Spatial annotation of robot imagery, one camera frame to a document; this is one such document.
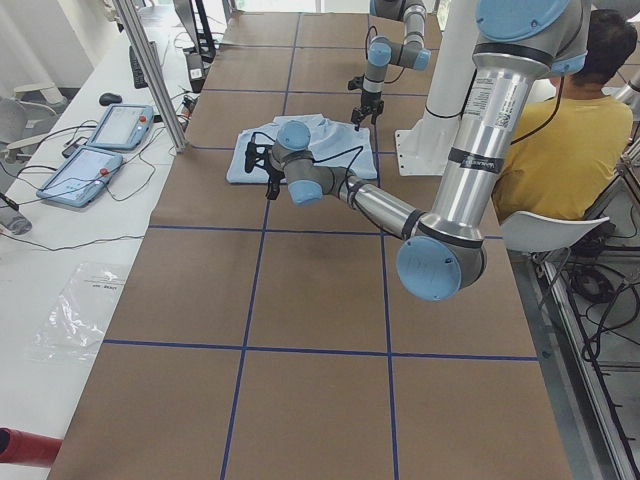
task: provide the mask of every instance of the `dark hair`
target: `dark hair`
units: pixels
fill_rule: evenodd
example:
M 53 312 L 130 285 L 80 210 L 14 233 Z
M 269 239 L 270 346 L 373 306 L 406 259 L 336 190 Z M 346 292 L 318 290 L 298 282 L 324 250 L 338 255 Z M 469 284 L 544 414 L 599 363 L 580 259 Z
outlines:
M 607 83 L 636 49 L 638 32 L 616 10 L 593 10 L 584 67 L 572 76 L 579 86 Z

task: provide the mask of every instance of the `person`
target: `person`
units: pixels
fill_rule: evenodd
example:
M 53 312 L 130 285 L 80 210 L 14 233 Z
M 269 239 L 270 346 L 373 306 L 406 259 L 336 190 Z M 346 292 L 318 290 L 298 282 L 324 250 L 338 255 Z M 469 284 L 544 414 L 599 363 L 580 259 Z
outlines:
M 507 152 L 492 200 L 502 223 L 525 210 L 562 220 L 581 220 L 611 181 L 629 141 L 629 107 L 602 92 L 633 53 L 635 27 L 615 10 L 591 12 L 582 70 L 551 79 L 556 97 L 528 104 Z M 536 133 L 553 114 L 551 121 Z

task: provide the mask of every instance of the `white wall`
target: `white wall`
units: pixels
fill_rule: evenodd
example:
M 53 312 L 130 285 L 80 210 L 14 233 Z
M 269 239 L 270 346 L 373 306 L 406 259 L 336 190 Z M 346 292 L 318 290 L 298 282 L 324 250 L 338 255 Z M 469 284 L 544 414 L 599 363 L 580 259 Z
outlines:
M 113 22 L 108 22 L 98 0 L 58 0 L 87 59 L 96 66 L 118 36 Z
M 81 87 L 117 36 L 98 0 L 1 0 L 0 95 L 25 83 Z

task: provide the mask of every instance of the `silver robot arm segment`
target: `silver robot arm segment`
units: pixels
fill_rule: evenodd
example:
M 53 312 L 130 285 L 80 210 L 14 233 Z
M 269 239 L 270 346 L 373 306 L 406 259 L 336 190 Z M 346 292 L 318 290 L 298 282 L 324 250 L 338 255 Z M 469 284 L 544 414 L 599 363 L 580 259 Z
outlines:
M 405 35 L 403 43 L 392 42 L 382 35 L 374 37 L 368 49 L 365 74 L 349 81 L 349 90 L 362 90 L 360 106 L 351 114 L 356 130 L 369 115 L 375 125 L 382 114 L 382 90 L 389 64 L 425 70 L 431 58 L 431 52 L 424 48 L 426 9 L 422 0 L 372 0 L 371 14 L 404 22 Z

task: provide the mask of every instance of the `blue tablet case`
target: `blue tablet case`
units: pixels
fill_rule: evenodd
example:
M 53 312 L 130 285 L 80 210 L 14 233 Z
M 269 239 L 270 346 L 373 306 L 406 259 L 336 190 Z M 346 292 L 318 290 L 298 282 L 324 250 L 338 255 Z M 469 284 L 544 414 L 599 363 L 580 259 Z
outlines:
M 153 123 L 150 105 L 109 105 L 93 134 L 90 147 L 130 151 L 136 148 Z
M 36 191 L 39 198 L 84 207 L 91 202 L 123 165 L 116 152 L 82 146 Z

